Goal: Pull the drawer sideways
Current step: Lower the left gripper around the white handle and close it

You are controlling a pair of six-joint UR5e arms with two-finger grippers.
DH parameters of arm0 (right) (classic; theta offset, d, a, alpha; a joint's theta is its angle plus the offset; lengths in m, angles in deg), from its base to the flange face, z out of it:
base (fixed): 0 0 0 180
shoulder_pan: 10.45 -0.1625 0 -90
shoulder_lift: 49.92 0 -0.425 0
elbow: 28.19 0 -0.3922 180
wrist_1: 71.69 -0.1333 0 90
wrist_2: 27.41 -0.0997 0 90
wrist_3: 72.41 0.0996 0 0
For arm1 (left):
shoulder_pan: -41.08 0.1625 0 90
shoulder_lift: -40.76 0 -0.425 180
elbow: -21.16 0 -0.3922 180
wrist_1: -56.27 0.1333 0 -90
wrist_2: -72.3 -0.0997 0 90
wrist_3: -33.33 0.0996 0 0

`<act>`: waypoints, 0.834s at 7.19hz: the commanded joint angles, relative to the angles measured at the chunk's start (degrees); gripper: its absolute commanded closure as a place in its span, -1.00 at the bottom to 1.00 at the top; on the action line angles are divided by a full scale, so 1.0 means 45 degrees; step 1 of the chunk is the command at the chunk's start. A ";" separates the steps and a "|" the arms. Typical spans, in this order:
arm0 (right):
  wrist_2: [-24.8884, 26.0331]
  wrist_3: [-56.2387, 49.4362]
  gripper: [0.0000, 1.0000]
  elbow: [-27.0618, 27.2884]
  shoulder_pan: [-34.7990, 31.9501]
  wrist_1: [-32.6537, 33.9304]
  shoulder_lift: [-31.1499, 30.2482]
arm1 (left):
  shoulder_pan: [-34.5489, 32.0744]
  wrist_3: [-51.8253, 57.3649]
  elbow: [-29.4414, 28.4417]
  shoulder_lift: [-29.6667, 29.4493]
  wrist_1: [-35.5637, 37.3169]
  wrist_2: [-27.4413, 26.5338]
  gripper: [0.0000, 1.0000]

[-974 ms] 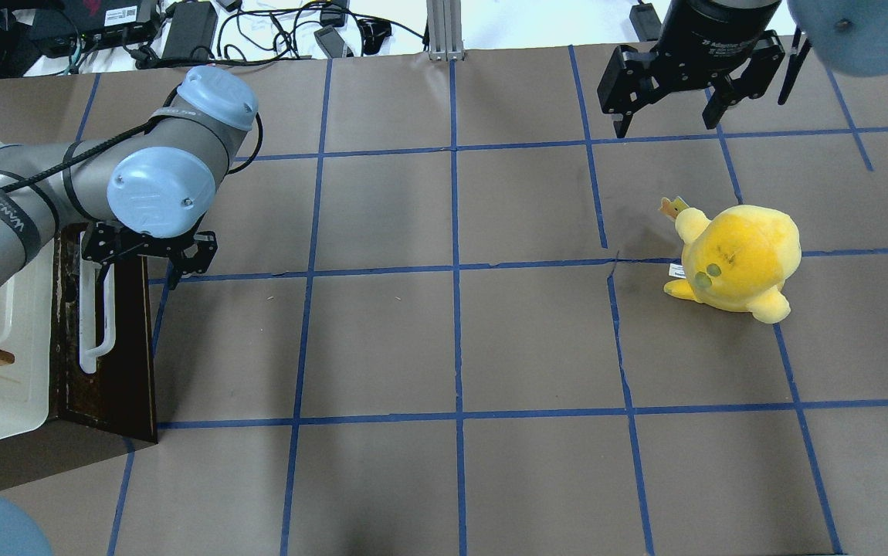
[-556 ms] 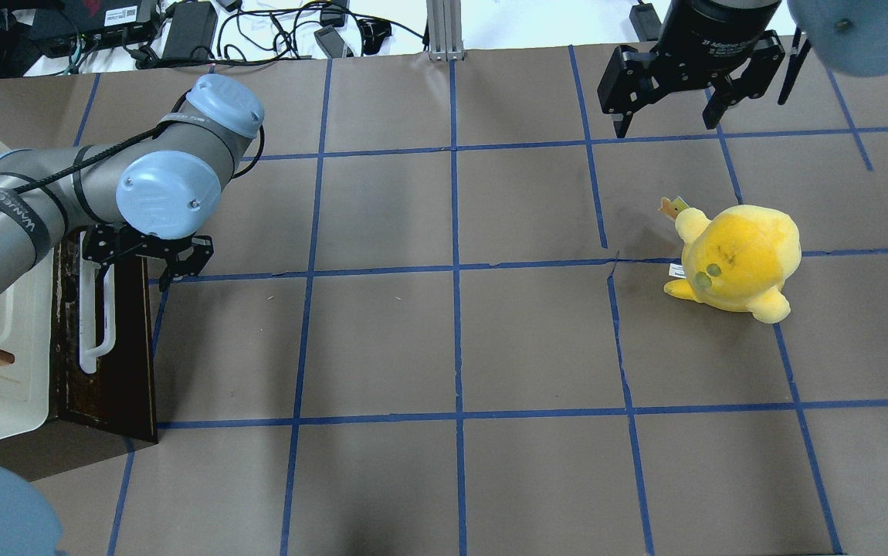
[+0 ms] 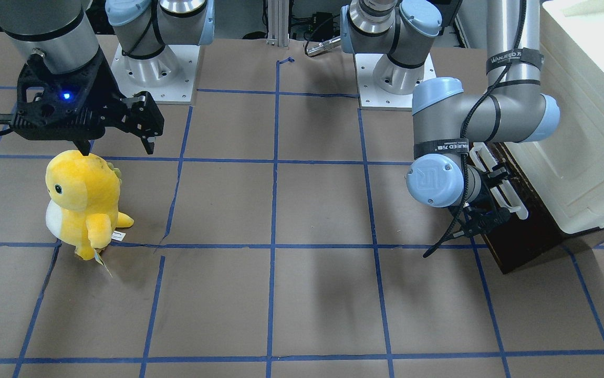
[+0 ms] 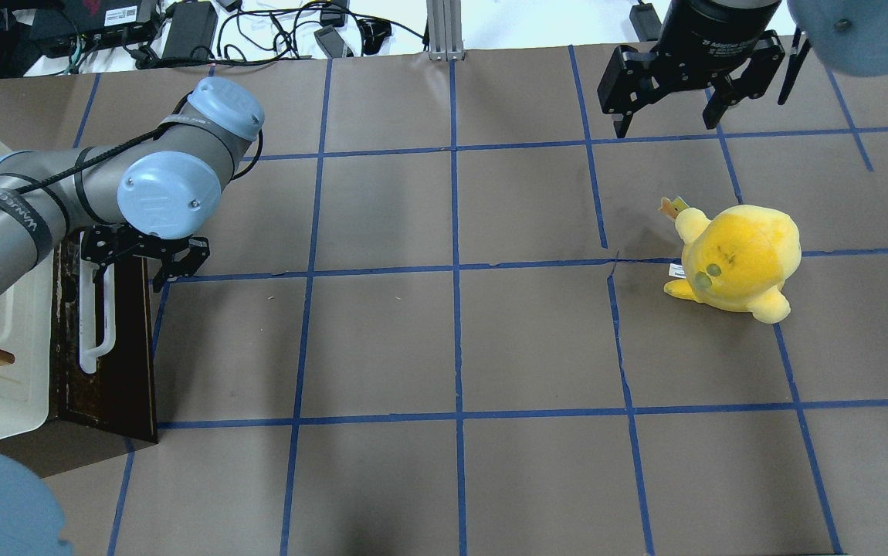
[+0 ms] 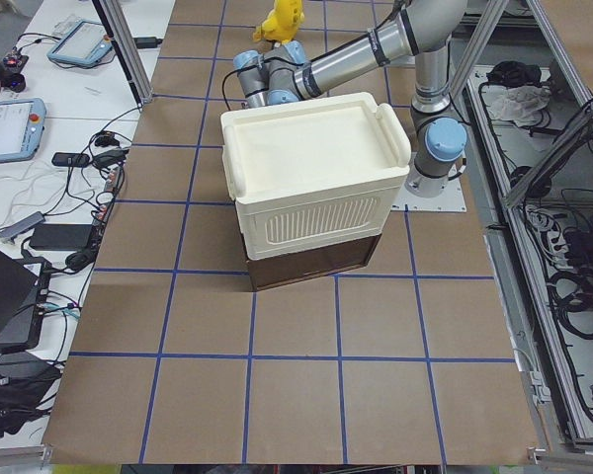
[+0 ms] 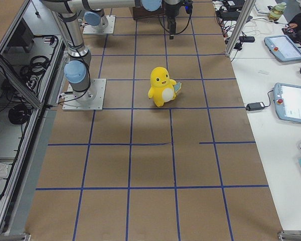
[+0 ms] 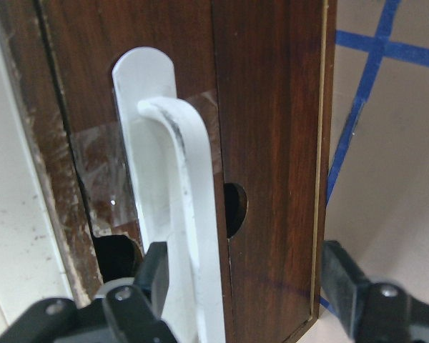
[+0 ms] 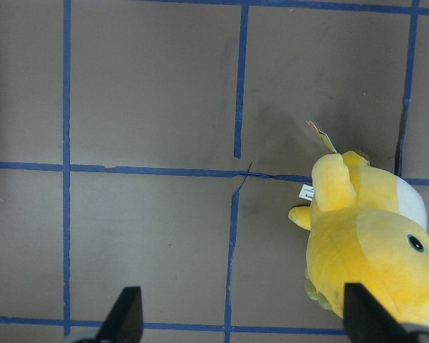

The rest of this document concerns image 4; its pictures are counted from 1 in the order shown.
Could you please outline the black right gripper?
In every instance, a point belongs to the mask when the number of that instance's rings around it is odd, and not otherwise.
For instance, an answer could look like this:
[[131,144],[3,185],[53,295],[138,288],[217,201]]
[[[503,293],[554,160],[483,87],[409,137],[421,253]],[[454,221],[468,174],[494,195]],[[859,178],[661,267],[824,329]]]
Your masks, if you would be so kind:
[[632,116],[667,95],[711,90],[702,117],[716,130],[731,106],[762,98],[785,59],[769,22],[779,1],[673,1],[651,49],[628,43],[608,59],[597,99],[612,116],[615,137],[628,136]]

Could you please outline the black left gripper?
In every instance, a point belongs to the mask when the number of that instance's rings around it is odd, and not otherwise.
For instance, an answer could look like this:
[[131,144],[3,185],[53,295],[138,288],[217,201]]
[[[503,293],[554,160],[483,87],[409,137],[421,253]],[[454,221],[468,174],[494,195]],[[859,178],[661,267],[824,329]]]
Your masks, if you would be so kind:
[[110,265],[138,256],[159,261],[152,292],[160,293],[169,281],[193,276],[210,256],[210,240],[187,236],[183,239],[162,239],[145,235],[132,225],[95,225],[80,240],[81,259],[93,263],[93,284],[105,288],[110,282]]

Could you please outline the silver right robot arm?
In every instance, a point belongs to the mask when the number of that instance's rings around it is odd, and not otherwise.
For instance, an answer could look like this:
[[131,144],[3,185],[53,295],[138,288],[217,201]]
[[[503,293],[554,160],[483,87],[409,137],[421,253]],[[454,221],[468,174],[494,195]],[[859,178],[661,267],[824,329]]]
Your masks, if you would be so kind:
[[656,44],[641,52],[627,43],[608,60],[597,98],[617,137],[627,136],[638,110],[667,95],[712,92],[702,119],[719,126],[727,110],[761,98],[786,64],[777,102],[784,104],[808,54],[826,68],[857,77],[888,75],[888,1],[790,1],[790,49],[769,28],[778,1],[673,1]]

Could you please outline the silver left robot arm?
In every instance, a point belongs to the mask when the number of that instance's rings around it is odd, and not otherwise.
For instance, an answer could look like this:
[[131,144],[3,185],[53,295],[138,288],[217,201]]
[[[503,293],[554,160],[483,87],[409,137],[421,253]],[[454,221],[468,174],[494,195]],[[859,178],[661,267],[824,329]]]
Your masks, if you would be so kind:
[[0,296],[89,226],[192,236],[217,211],[265,120],[246,88],[210,76],[154,130],[116,147],[0,156]]

